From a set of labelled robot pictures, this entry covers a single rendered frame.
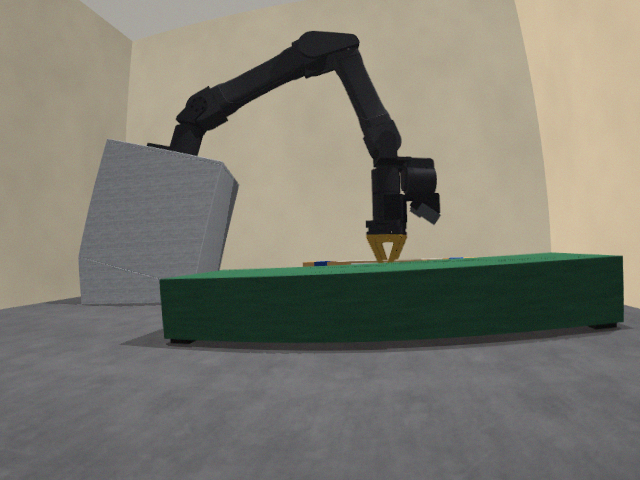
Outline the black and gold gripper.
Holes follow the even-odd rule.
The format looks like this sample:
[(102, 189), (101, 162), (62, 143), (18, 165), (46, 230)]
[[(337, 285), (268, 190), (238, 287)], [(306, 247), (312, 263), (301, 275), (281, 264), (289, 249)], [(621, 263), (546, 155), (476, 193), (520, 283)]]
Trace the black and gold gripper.
[[(391, 263), (391, 262), (394, 262), (394, 260), (397, 260), (399, 258), (400, 253), (405, 244), (405, 241), (407, 239), (406, 222), (401, 220), (384, 220), (383, 195), (386, 195), (386, 194), (399, 194), (399, 193), (398, 192), (381, 192), (379, 194), (373, 194), (372, 195), (373, 220), (366, 221), (366, 228), (368, 228), (368, 232), (366, 232), (366, 238), (368, 240), (368, 243), (378, 263), (384, 263), (383, 260), (388, 260), (383, 247), (384, 242), (393, 242), (392, 250), (388, 260), (388, 263)], [(390, 227), (389, 227), (389, 223), (390, 223)], [(381, 232), (370, 232), (370, 231), (381, 231)], [(402, 233), (404, 234), (402, 235)]]

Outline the low green platform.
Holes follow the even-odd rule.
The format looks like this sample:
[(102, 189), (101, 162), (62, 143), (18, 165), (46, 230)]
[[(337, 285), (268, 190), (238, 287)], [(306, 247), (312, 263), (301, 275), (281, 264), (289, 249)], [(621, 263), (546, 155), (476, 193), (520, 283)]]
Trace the low green platform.
[(623, 256), (491, 257), (219, 270), (159, 279), (164, 339), (455, 338), (624, 322)]

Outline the brown flat pack with blue bands and white label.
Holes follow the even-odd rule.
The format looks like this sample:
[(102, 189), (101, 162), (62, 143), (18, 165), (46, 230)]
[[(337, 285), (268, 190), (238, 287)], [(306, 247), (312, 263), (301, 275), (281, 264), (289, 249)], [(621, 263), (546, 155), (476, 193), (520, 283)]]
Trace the brown flat pack with blue bands and white label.
[[(418, 260), (438, 260), (438, 259), (397, 259), (394, 262), (409, 262)], [(310, 266), (332, 266), (332, 265), (352, 265), (352, 264), (372, 264), (378, 263), (377, 260), (357, 260), (357, 261), (314, 261), (303, 262), (303, 267)]]

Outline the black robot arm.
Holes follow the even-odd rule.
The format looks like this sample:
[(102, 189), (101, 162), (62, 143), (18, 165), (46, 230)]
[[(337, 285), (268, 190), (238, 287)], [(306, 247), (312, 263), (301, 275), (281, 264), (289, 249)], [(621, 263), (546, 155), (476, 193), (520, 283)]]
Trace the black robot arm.
[[(414, 200), (410, 212), (435, 225), (440, 217), (440, 195), (435, 193), (434, 160), (398, 156), (401, 136), (366, 71), (358, 37), (308, 31), (291, 44), (251, 70), (192, 95), (176, 117), (182, 125), (174, 129), (170, 146), (175, 148), (153, 143), (147, 146), (198, 156), (203, 135), (227, 122), (227, 117), (245, 104), (292, 80), (335, 70), (357, 114), (364, 143), (376, 167), (371, 170), (372, 194), (399, 193), (383, 195), (384, 220), (407, 222), (407, 201)], [(400, 184), (404, 194), (400, 194)]]

